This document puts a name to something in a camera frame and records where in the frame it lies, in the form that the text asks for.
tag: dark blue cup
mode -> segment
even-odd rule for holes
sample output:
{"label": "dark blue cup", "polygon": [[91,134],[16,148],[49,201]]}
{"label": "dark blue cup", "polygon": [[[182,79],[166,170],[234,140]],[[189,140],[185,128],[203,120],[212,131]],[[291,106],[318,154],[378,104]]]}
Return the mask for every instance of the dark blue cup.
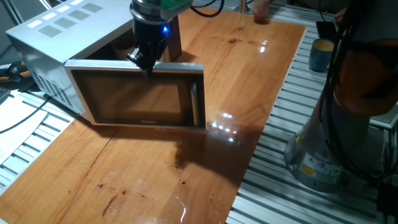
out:
{"label": "dark blue cup", "polygon": [[334,47],[335,44],[331,40],[314,40],[310,53],[310,69],[314,72],[325,72],[330,63],[331,53]]}

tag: microwave handle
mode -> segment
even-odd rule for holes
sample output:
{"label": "microwave handle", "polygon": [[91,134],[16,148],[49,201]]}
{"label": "microwave handle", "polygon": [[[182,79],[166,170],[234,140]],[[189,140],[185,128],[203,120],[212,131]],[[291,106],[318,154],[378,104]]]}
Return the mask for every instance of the microwave handle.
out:
{"label": "microwave handle", "polygon": [[193,123],[195,126],[199,126],[198,94],[197,94],[196,83],[193,83],[191,87],[191,100],[192,100],[192,111],[193,111]]}

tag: microwave logo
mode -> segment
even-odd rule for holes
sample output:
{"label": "microwave logo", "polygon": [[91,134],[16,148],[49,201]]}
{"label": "microwave logo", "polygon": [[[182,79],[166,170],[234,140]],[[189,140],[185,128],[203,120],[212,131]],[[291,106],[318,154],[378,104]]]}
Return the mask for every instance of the microwave logo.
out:
{"label": "microwave logo", "polygon": [[144,124],[156,124],[156,121],[141,120],[141,123],[144,123]]}

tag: yellow label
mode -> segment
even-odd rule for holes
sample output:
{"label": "yellow label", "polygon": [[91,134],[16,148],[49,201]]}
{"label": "yellow label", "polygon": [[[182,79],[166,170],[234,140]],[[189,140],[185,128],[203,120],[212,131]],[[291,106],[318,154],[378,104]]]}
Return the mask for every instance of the yellow label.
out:
{"label": "yellow label", "polygon": [[302,164],[300,169],[301,169],[304,173],[310,175],[311,177],[313,176],[313,173],[315,172],[314,169],[312,169],[311,167],[309,167],[309,166],[307,166],[307,165],[305,165],[305,164]]}
{"label": "yellow label", "polygon": [[301,139],[300,136],[297,136],[297,137],[296,137],[296,146],[299,144],[300,139]]}

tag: wood grain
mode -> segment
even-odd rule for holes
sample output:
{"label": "wood grain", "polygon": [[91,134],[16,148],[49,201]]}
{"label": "wood grain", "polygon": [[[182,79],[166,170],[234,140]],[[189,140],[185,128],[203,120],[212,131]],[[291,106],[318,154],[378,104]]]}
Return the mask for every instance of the wood grain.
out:
{"label": "wood grain", "polygon": [[0,218],[225,222],[304,27],[259,25],[234,12],[208,19],[187,11],[179,20],[179,61],[205,64],[206,119],[223,130],[92,127],[77,119],[0,197]]}

